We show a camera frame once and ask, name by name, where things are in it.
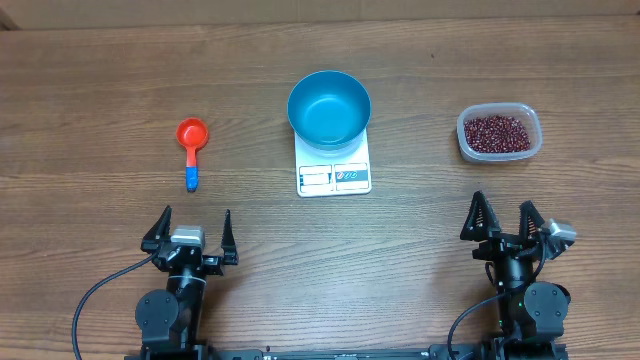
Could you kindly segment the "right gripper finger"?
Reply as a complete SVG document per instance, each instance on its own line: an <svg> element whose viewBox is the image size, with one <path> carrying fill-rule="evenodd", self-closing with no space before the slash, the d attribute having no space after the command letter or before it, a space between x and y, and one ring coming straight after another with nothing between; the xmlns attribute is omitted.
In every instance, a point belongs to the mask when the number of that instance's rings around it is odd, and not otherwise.
<svg viewBox="0 0 640 360"><path fill-rule="evenodd" d="M520 239L537 239L545 220L531 200L523 202L520 207Z"/></svg>
<svg viewBox="0 0 640 360"><path fill-rule="evenodd" d="M502 232L493 208L482 191L472 197L468 216L460 233L466 241L486 241Z"/></svg>

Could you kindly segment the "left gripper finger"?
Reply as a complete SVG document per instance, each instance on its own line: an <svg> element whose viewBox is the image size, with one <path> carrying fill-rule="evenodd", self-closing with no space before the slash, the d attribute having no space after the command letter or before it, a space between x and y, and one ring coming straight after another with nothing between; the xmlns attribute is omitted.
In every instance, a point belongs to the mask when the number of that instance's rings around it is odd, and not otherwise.
<svg viewBox="0 0 640 360"><path fill-rule="evenodd" d="M142 237L140 249L143 252L156 252L161 245L170 239L170 223L172 208L167 205L159 219Z"/></svg>
<svg viewBox="0 0 640 360"><path fill-rule="evenodd" d="M232 231L231 212L229 209L225 212L221 248L223 250L223 262L225 265L237 265L239 263L238 251Z"/></svg>

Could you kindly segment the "red scoop with blue handle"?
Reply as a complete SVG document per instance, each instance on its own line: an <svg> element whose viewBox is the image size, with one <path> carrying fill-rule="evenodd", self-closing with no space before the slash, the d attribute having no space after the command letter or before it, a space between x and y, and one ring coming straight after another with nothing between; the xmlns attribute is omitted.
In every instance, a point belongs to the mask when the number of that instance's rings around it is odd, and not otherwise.
<svg viewBox="0 0 640 360"><path fill-rule="evenodd" d="M209 140L207 124L200 118L184 119L176 129L176 139L186 151L185 183L188 192L195 192L199 184L197 152Z"/></svg>

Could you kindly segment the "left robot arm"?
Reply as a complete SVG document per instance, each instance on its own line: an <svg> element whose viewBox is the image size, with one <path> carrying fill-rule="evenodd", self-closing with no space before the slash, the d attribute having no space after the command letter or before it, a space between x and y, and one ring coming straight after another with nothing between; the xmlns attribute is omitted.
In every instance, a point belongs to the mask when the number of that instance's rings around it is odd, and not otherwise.
<svg viewBox="0 0 640 360"><path fill-rule="evenodd" d="M200 226L170 228L172 209L166 207L141 240L141 250L154 266L168 274L164 289L139 300L135 320L141 330L141 359L217 359L219 355L198 331L207 278L222 276L227 266L239 263L231 223L225 213L221 255L207 255Z"/></svg>

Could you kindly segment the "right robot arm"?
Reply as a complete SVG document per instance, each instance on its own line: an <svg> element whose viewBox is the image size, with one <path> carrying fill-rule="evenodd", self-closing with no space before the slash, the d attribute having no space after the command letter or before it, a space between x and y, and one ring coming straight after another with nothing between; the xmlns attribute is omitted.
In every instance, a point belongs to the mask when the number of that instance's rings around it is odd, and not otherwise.
<svg viewBox="0 0 640 360"><path fill-rule="evenodd" d="M474 193L460 233L478 248L472 257L485 263L496 294L456 318L447 336L452 359L566 359L566 347L556 339L564 334L571 295L555 283L538 279L546 262L558 258L577 238L575 228L553 218L543 219L530 201L520 207L519 232L508 234L499 224L483 192ZM468 315L485 305L498 306L500 331L478 345L456 350L453 335Z"/></svg>

